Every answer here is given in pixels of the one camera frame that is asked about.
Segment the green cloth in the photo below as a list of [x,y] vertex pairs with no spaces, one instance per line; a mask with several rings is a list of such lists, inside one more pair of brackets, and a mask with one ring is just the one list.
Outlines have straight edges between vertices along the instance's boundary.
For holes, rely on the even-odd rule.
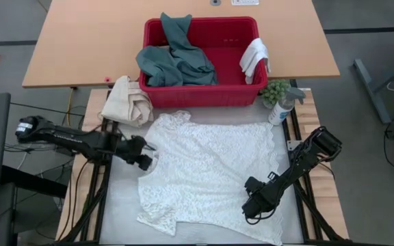
[[218,84],[211,61],[187,39],[191,18],[191,15],[170,18],[165,13],[161,14],[163,31],[170,49],[147,46],[136,57],[140,69],[150,76],[148,86]]

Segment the red plastic bin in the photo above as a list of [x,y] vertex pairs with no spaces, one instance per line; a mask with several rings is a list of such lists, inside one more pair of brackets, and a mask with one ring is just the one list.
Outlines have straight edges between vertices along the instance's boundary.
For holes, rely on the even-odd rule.
[[[148,76],[140,73],[140,88],[154,107],[214,107],[251,105],[258,91],[267,85],[264,61],[255,68],[251,85],[241,71],[239,60],[248,45],[259,38],[257,22],[251,17],[193,18],[189,42],[201,48],[215,66],[218,85],[149,87]],[[168,45],[161,20],[145,24],[145,46]]]

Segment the beige cloth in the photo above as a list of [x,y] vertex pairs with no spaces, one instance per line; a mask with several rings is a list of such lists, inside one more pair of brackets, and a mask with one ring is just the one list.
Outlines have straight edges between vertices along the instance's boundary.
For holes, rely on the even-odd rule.
[[115,82],[101,114],[109,120],[140,127],[153,121],[153,106],[138,82],[122,76]]

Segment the yellow cable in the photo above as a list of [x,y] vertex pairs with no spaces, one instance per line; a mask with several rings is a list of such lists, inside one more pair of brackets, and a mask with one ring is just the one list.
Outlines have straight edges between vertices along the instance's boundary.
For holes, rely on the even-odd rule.
[[69,127],[71,127],[69,115],[71,112],[71,103],[73,102],[73,92],[74,92],[74,88],[71,88],[71,93],[69,94],[69,100],[68,100],[68,110],[66,111],[66,123],[68,123]]

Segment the folded cloth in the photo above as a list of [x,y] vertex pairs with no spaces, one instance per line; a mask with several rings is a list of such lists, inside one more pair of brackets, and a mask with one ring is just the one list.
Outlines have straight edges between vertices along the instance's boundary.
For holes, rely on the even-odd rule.
[[270,72],[267,47],[265,47],[262,39],[256,38],[249,44],[246,52],[239,61],[239,65],[243,69],[243,72],[246,73],[246,83],[248,85],[253,82],[254,69],[262,59],[264,59],[267,72]]
[[138,82],[130,82],[128,76],[122,76],[115,82],[101,115],[110,120],[140,127],[147,121],[153,121],[153,106]]
[[170,50],[157,46],[143,48],[136,57],[140,69],[150,76],[147,85],[217,85],[215,67],[202,49],[192,46],[187,38],[191,15],[170,18],[165,13],[161,22]]

